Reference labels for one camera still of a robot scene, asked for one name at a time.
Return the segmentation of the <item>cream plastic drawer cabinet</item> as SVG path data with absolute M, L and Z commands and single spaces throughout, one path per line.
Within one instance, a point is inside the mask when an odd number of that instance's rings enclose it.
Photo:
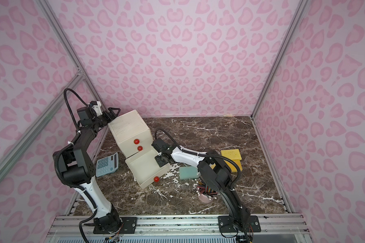
M 117 117 L 108 124 L 108 128 L 118 147 L 123 141 L 137 134 L 148 133 L 151 135 L 150 128 L 137 110 L 130 111 Z

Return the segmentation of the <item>light mint sponge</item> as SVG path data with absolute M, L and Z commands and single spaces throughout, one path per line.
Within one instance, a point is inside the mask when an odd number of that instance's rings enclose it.
M 189 166 L 179 168 L 180 180 L 197 179 L 198 177 L 198 169 L 196 167 Z

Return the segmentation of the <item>yellow sponge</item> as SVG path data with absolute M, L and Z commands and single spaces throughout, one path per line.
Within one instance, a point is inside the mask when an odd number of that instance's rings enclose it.
M 241 153 L 240 153 L 239 149 L 222 150 L 221 155 L 223 157 L 229 158 L 230 160 L 233 160 L 233 161 L 241 161 L 242 160 Z

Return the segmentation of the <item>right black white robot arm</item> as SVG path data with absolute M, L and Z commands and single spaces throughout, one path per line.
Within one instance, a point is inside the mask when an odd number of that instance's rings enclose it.
M 214 150 L 198 152 L 183 148 L 162 128 L 155 130 L 152 147 L 158 153 L 155 160 L 160 167 L 167 163 L 182 163 L 197 168 L 206 186 L 222 197 L 236 231 L 243 232 L 247 238 L 253 233 L 248 223 L 250 210 L 243 205 L 235 190 L 241 177 L 241 170 L 235 162 Z

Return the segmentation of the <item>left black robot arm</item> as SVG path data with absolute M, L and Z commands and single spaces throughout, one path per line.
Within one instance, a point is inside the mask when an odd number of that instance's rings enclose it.
M 95 233 L 116 233 L 121 228 L 122 220 L 97 185 L 96 167 L 87 150 L 98 132 L 118 117 L 120 109 L 110 107 L 103 111 L 99 101 L 92 101 L 77 110 L 80 119 L 76 120 L 69 105 L 68 92 L 75 96 L 77 93 L 70 88 L 63 92 L 76 134 L 66 147 L 53 154 L 55 173 L 62 184 L 81 195 L 92 212 L 88 219 L 79 223 L 81 235 L 85 234 L 83 224 L 90 220 L 93 220 Z

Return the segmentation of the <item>light blue calculator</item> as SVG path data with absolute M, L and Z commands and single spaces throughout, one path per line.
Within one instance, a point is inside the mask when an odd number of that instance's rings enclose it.
M 99 159 L 96 162 L 96 177 L 114 173 L 119 168 L 119 153 Z

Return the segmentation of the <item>bundle of coloured pencils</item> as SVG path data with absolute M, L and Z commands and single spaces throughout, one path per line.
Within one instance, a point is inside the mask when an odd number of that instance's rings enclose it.
M 196 193 L 198 195 L 199 194 L 207 194 L 207 195 L 218 197 L 218 192 L 211 189 L 208 185 L 206 185 L 205 183 L 203 183 L 201 181 L 196 181 L 196 183 L 194 184 L 194 187 L 195 187 Z

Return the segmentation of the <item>pink pencil cup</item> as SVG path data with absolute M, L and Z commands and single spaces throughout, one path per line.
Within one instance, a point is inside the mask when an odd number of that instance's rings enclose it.
M 211 195 L 207 195 L 207 194 L 199 194 L 198 198 L 200 201 L 202 201 L 205 204 L 208 204 L 208 203 L 214 201 L 215 199 L 217 199 L 216 196 L 211 196 Z

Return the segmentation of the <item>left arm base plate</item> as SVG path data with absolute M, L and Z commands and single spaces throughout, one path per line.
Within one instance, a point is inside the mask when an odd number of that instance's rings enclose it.
M 94 219 L 94 234 L 113 234 L 119 231 L 120 234 L 134 234 L 137 217 L 120 217 L 115 219 L 110 216 Z

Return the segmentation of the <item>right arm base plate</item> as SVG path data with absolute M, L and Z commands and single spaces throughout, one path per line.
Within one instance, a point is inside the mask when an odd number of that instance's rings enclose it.
M 221 233 L 236 233 L 237 230 L 242 231 L 243 225 L 233 217 L 218 216 L 218 226 Z M 257 216 L 251 215 L 245 222 L 246 229 L 252 229 L 253 233 L 261 232 L 260 222 Z

